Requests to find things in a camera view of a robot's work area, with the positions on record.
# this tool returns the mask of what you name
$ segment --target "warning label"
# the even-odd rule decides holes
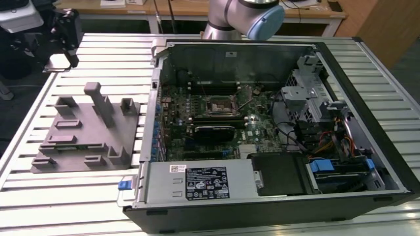
[[[185,169],[185,179],[186,200],[229,198],[225,167]]]

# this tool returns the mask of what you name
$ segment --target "motherboard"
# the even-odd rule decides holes
[[[161,90],[166,161],[238,159],[249,148],[282,150],[269,114],[273,91],[258,85],[235,85],[229,92],[194,89]]]

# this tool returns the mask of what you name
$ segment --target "table leg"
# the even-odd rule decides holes
[[[335,34],[335,30],[341,24],[342,19],[330,19],[329,24],[325,27],[322,37],[333,37]]]
[[[146,16],[146,21],[149,22],[150,33],[158,33],[158,24],[154,15]]]

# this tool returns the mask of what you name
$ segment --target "slotted metal table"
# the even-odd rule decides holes
[[[78,67],[53,73],[0,160],[1,235],[146,235],[118,205],[131,201],[131,191],[117,199],[117,183],[137,173],[151,76],[154,38],[198,39],[197,35],[83,35],[77,50]],[[270,40],[323,41],[395,148],[420,177],[420,106],[363,45],[351,38],[273,37]],[[110,102],[131,97],[141,103],[130,169],[123,171],[31,174],[30,162],[51,125],[57,97],[71,95],[90,102],[83,84],[99,82]],[[331,88],[339,98],[334,84]],[[420,202],[379,208],[353,220],[189,232],[181,235],[418,235]]]

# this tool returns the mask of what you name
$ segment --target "white sticker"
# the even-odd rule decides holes
[[[126,13],[145,14],[145,11],[126,11]]]
[[[169,172],[170,173],[179,173],[185,172],[186,165],[169,165]]]

